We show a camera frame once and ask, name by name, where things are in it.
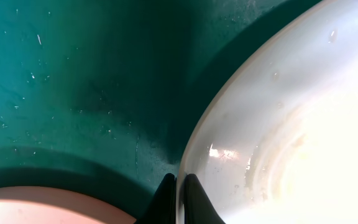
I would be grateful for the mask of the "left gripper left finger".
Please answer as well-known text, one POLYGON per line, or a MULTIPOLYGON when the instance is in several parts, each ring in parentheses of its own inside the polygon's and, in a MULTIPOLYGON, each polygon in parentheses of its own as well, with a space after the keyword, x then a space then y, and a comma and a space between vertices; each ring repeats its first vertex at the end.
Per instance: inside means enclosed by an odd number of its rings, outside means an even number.
POLYGON ((175 224, 176 178, 168 173, 155 191, 151 203, 135 224, 175 224))

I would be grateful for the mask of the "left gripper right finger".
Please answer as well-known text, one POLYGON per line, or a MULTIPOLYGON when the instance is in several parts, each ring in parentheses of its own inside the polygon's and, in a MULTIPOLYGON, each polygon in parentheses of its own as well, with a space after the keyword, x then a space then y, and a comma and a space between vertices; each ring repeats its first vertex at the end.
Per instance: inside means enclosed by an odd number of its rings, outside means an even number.
POLYGON ((185 224, 225 224, 195 174, 188 174, 184 183, 185 224))

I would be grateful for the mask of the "light blue plate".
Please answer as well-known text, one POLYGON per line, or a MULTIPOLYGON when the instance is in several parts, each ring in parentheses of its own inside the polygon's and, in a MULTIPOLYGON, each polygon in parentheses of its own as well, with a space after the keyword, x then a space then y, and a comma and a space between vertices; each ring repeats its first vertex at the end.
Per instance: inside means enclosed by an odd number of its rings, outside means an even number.
POLYGON ((209 104, 178 173, 206 223, 358 223, 358 1, 321 1, 249 57, 209 104))

